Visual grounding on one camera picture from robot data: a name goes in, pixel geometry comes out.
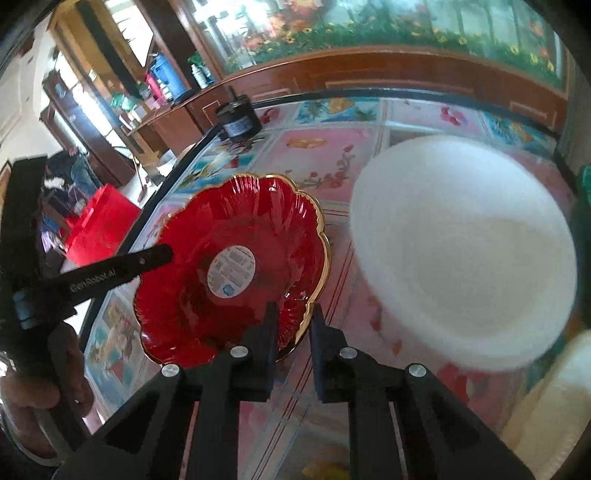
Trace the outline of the left hand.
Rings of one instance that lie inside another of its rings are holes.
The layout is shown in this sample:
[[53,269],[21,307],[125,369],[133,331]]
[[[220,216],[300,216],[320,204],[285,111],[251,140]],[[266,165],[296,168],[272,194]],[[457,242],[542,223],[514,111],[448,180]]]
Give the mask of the left hand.
[[[65,333],[66,364],[75,406],[85,417],[93,406],[94,395],[84,376],[84,356],[73,327],[65,323],[62,331]],[[16,444],[31,459],[54,460],[57,454],[42,432],[34,410],[55,407],[60,400],[58,387],[47,380],[10,370],[1,378],[1,398],[8,432]]]

